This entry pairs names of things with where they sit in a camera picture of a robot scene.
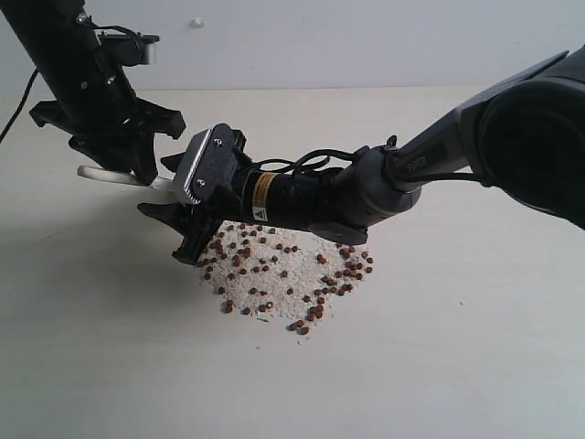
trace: table surface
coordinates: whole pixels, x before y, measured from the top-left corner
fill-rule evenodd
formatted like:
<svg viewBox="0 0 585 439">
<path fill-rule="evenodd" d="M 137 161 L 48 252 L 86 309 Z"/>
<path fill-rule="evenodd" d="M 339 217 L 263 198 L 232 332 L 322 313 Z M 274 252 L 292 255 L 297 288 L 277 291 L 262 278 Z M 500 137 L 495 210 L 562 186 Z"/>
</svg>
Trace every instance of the table surface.
<svg viewBox="0 0 585 439">
<path fill-rule="evenodd" d="M 226 122 L 255 159 L 404 142 L 474 87 L 144 92 L 180 141 Z M 32 105 L 38 96 L 30 99 Z M 7 120 L 16 96 L 0 100 Z M 550 438 L 585 434 L 585 234 L 473 183 L 377 225 L 378 269 L 301 346 L 224 316 L 135 205 L 24 115 L 0 147 L 0 436 Z"/>
</svg>

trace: white wall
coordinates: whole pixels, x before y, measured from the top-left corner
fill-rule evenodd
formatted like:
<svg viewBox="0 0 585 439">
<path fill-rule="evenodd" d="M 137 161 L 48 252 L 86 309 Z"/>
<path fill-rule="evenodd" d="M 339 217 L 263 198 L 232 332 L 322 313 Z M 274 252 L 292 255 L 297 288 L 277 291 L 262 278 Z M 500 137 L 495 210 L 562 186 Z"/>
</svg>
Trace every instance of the white wall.
<svg viewBox="0 0 585 439">
<path fill-rule="evenodd" d="M 88 0 L 100 24 L 162 38 L 137 89 L 488 83 L 585 43 L 583 0 Z M 207 25 L 193 29 L 196 16 Z M 32 70 L 0 21 L 0 91 Z"/>
</svg>

